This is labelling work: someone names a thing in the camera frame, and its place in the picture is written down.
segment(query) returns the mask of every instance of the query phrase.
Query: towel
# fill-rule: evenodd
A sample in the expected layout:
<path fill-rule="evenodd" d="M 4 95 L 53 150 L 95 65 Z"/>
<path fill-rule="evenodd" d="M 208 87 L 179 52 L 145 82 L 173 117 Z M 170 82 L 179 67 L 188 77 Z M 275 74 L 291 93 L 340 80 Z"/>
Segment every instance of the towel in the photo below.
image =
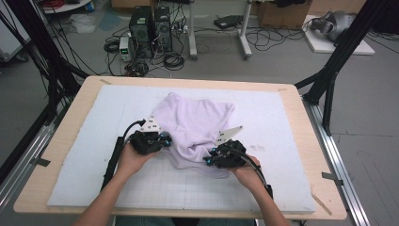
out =
<path fill-rule="evenodd" d="M 170 93 L 152 112 L 162 131 L 172 138 L 172 145 L 161 152 L 177 169 L 192 169 L 212 178 L 228 177 L 227 170 L 208 167 L 202 158 L 210 156 L 219 131 L 229 127 L 234 109 L 234 104 L 187 100 Z"/>

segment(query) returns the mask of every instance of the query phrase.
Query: gray floor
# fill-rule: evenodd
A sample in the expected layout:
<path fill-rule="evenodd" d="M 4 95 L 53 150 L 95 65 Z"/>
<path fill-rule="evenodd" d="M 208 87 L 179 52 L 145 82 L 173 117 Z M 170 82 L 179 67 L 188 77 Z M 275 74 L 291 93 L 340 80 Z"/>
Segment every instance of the gray floor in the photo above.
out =
<path fill-rule="evenodd" d="M 96 73 L 106 71 L 104 40 L 128 24 L 108 7 L 105 3 L 91 13 L 98 25 L 93 34 L 68 35 L 72 48 Z M 85 12 L 78 9 L 73 13 Z M 65 20 L 69 15 L 59 16 Z M 198 24 L 212 26 L 212 20 L 198 20 Z M 256 19 L 252 18 L 250 23 L 256 25 Z M 183 56 L 187 61 L 182 70 L 171 72 L 172 78 L 293 84 L 320 71 L 330 56 L 313 53 L 302 39 L 286 40 L 265 52 L 251 46 L 253 57 L 243 60 L 235 34 L 211 33 L 199 35 L 197 40 L 199 59 L 192 61 L 187 58 L 187 40 L 182 38 Z M 398 41 L 377 40 L 399 51 Z M 399 92 L 396 90 L 399 87 L 399 55 L 373 41 L 366 41 L 375 49 L 375 55 L 351 56 L 341 70 L 335 89 L 331 130 L 370 223 L 393 226 L 399 225 Z M 121 73 L 121 65 L 117 57 L 112 71 Z M 0 163 L 3 163 L 47 99 L 31 61 L 10 62 L 0 68 L 0 73 Z M 151 76 L 170 77 L 164 70 L 154 70 L 148 75 Z M 1 213 L 1 225 L 70 225 L 75 219 L 75 216 L 15 213 L 12 205 L 18 193 Z M 307 225 L 353 224 L 347 218 L 344 221 L 310 220 Z"/>

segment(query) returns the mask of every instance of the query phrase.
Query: white foam board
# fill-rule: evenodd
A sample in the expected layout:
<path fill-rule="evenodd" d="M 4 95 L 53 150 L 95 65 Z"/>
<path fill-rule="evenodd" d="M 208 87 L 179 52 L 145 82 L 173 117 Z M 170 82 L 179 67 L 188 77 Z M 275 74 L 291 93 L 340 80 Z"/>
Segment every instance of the white foam board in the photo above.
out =
<path fill-rule="evenodd" d="M 193 100 L 234 103 L 230 125 L 244 126 L 234 139 L 261 161 L 280 210 L 315 211 L 278 92 L 113 85 L 100 90 L 64 161 L 48 205 L 88 206 L 99 194 L 117 136 L 133 121 L 147 119 L 172 91 Z M 162 154 L 129 180 L 117 207 L 259 211 L 252 195 L 233 175 L 213 179 L 190 169 L 175 169 Z"/>

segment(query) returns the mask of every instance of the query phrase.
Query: human hand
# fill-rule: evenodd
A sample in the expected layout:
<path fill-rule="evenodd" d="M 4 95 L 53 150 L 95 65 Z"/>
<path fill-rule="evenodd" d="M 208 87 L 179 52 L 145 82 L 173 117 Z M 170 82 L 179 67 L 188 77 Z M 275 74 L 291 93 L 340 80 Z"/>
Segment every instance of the human hand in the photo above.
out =
<path fill-rule="evenodd" d="M 256 157 L 249 154 L 247 156 L 250 157 L 257 166 L 260 166 L 260 162 Z M 259 178 L 258 173 L 250 165 L 246 164 L 240 168 L 230 169 L 230 171 L 234 173 L 241 185 L 246 187 L 249 191 L 253 192 L 259 189 L 259 187 L 264 189 L 261 178 Z"/>
<path fill-rule="evenodd" d="M 155 153 L 141 155 L 136 152 L 130 143 L 127 143 L 120 154 L 118 169 L 114 177 L 122 177 L 124 180 L 128 180 L 129 177 L 140 171 L 153 156 L 155 156 Z"/>

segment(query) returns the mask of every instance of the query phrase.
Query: wooden table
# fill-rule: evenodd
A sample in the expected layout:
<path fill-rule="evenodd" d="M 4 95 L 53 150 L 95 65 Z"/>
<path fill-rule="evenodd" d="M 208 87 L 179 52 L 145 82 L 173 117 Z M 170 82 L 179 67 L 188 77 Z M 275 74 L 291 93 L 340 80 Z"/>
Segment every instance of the wooden table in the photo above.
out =
<path fill-rule="evenodd" d="M 157 78 L 126 78 L 91 76 L 86 79 L 76 95 L 70 109 L 59 125 L 42 158 L 50 160 L 48 167 L 37 166 L 26 183 L 14 210 L 20 213 L 78 214 L 82 207 L 47 206 L 47 201 L 56 184 L 63 161 L 71 149 L 87 113 L 90 111 L 102 86 L 132 85 L 151 87 L 176 87 L 200 89 L 236 89 L 279 92 L 288 117 L 296 147 L 310 183 L 311 195 L 316 203 L 316 212 L 310 215 L 284 215 L 291 219 L 344 219 L 346 211 L 334 181 L 322 178 L 322 172 L 330 172 L 316 134 L 307 115 L 297 89 L 286 84 L 261 84 L 244 82 L 179 80 Z M 261 218 L 254 213 L 232 211 L 157 210 L 115 208 L 115 215 L 169 216 L 194 218 Z"/>

